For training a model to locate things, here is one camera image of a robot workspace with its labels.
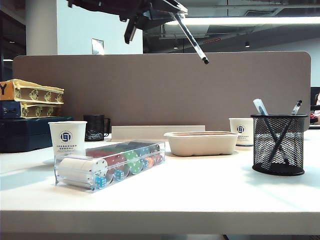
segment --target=desk divider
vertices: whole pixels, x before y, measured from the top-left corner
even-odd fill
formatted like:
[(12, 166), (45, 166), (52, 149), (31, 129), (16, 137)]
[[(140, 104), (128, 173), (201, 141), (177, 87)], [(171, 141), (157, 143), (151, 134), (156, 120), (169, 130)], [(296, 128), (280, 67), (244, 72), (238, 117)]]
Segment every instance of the desk divider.
[[(205, 125), (229, 131), (228, 118), (310, 112), (306, 52), (220, 52), (203, 64), (194, 53), (18, 56), (15, 78), (65, 89), (62, 114), (104, 114), (114, 126)], [(308, 129), (309, 119), (304, 129)]]

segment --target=paper cup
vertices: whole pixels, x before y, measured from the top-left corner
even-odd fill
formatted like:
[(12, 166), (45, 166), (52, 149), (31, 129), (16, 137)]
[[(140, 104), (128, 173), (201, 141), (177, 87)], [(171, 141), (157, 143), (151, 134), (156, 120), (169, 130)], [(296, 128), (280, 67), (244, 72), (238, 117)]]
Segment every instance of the paper cup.
[(239, 133), (236, 146), (252, 147), (254, 145), (254, 120), (251, 117), (229, 118), (230, 129), (233, 133)]
[(48, 122), (54, 155), (83, 151), (86, 121)]

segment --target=black cup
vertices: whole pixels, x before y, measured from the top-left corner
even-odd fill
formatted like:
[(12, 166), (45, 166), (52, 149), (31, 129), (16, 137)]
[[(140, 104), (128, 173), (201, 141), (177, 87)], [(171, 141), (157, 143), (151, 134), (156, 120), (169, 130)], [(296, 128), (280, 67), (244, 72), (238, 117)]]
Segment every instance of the black cup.
[(105, 115), (83, 115), (87, 121), (84, 140), (87, 142), (103, 141), (110, 133), (111, 119)]

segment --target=ceiling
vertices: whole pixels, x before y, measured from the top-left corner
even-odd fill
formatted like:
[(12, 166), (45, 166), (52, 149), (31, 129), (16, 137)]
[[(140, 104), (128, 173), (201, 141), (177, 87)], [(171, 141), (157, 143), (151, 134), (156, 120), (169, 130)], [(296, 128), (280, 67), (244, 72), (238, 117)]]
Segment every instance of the ceiling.
[[(180, 0), (188, 18), (320, 16), (320, 0)], [(188, 26), (205, 52), (243, 51), (320, 37), (318, 25)], [(143, 31), (144, 53), (193, 52), (178, 25), (164, 24)]]
[[(21, 19), (25, 18), (25, 0), (0, 1), (2, 11), (9, 10)], [(26, 55), (26, 26), (4, 12), (0, 12), (0, 17), (2, 21), (1, 51), (3, 52), (3, 59), (13, 59), (18, 55)]]

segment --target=white column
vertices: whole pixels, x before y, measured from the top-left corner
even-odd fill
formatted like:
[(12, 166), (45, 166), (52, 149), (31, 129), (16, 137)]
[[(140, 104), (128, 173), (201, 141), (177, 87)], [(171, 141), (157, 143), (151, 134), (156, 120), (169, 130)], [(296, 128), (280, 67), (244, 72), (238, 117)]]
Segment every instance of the white column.
[(56, 0), (26, 0), (25, 22), (26, 54), (56, 55), (58, 53)]
[(105, 54), (142, 54), (143, 32), (125, 43), (127, 22), (118, 15), (93, 12), (66, 0), (26, 0), (27, 55), (92, 54), (92, 38), (103, 40)]

